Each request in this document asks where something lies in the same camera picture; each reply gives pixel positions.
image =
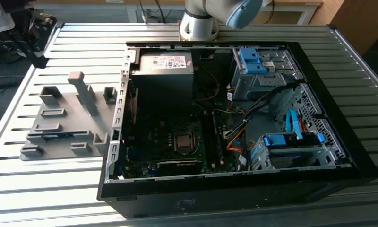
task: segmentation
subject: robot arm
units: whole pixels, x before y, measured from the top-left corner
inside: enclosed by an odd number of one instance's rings
[[[262,0],[186,0],[179,35],[185,40],[206,41],[218,36],[215,19],[234,30],[252,20]]]

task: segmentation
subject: blue clip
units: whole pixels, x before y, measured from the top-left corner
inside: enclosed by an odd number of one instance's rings
[[[258,149],[254,148],[254,150],[252,150],[252,152],[251,152],[251,154],[250,154],[250,159],[252,159],[252,157],[254,157],[254,155],[256,154],[256,152],[258,152]]]
[[[316,134],[316,138],[319,140],[319,143],[323,144],[324,143],[324,136],[322,135],[322,133]]]
[[[291,132],[291,125],[290,122],[292,122],[292,130],[296,135],[296,139],[302,139],[302,134],[300,134],[300,129],[299,129],[299,124],[298,124],[298,119],[296,119],[296,112],[292,109],[287,110],[286,116],[284,116],[284,131]]]
[[[272,146],[283,146],[286,145],[283,135],[268,135],[266,136],[268,138],[268,142]]]
[[[239,48],[239,56],[245,66],[245,73],[267,73],[267,69],[259,61],[259,55],[254,48]]]
[[[266,147],[270,146],[270,142],[268,142],[267,137],[263,137],[263,141],[264,141],[264,146],[266,146]]]

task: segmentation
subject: metal table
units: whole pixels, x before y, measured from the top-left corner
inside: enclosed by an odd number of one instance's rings
[[[45,69],[30,68],[0,122],[0,226],[332,226],[378,227],[378,180],[302,206],[125,220],[95,200],[101,158],[23,162],[18,159],[45,85],[67,85],[85,73],[95,91],[115,86],[126,41],[177,40],[177,26],[65,24],[46,50]],[[222,40],[296,41],[378,166],[378,78],[336,30],[326,26],[221,27]]]

